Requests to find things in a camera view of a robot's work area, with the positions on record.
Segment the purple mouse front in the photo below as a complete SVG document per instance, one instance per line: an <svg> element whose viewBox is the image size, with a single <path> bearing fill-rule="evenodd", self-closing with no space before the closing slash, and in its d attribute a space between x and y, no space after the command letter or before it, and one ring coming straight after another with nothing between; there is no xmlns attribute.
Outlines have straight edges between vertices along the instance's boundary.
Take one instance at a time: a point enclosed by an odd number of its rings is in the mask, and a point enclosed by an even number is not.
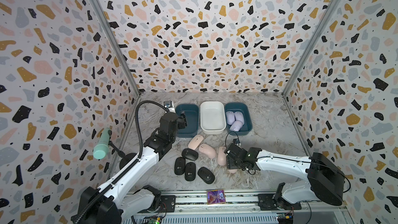
<svg viewBox="0 0 398 224"><path fill-rule="evenodd" d="M242 112L237 111L234 113L234 116L236 121L240 121L242 124L245 124L245 118Z"/></svg>

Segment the purple mouse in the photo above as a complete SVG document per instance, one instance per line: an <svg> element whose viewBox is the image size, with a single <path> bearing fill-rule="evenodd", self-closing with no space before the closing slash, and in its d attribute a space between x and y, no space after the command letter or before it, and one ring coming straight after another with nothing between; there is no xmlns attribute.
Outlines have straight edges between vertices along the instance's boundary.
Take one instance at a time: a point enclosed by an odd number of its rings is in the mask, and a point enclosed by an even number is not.
<svg viewBox="0 0 398 224"><path fill-rule="evenodd" d="M243 123L240 120L235 120L230 126L230 131L238 132L243 127Z"/></svg>
<svg viewBox="0 0 398 224"><path fill-rule="evenodd" d="M234 116L236 121L240 121L242 124L245 124L245 118L242 112L237 111L234 113Z"/></svg>
<svg viewBox="0 0 398 224"><path fill-rule="evenodd" d="M228 125L232 125L236 121L234 112L232 111L226 112L226 121Z"/></svg>

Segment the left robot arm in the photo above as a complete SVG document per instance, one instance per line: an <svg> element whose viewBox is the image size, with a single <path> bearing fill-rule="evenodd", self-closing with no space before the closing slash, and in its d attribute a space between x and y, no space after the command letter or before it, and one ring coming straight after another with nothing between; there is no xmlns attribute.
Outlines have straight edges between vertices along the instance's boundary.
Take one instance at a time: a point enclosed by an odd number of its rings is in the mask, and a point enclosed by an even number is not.
<svg viewBox="0 0 398 224"><path fill-rule="evenodd" d="M160 191L146 186L131 197L127 193L172 148L179 129L187 126L185 114L165 113L158 131L143 144L143 151L128 162L115 176L81 195L75 224L120 224L126 218L159 205Z"/></svg>

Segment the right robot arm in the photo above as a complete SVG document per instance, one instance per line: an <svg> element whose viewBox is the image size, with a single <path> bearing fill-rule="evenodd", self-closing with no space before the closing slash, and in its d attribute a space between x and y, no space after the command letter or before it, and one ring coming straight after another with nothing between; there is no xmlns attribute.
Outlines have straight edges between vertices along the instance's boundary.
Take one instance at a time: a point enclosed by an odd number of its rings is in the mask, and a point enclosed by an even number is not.
<svg viewBox="0 0 398 224"><path fill-rule="evenodd" d="M265 208L300 209L304 201L322 201L332 206L343 204L345 174L323 154L309 157L280 155L251 147L244 150L232 143L224 151L229 170L240 169L255 175L260 171L274 171L298 178L294 183L280 183L275 194L261 200Z"/></svg>

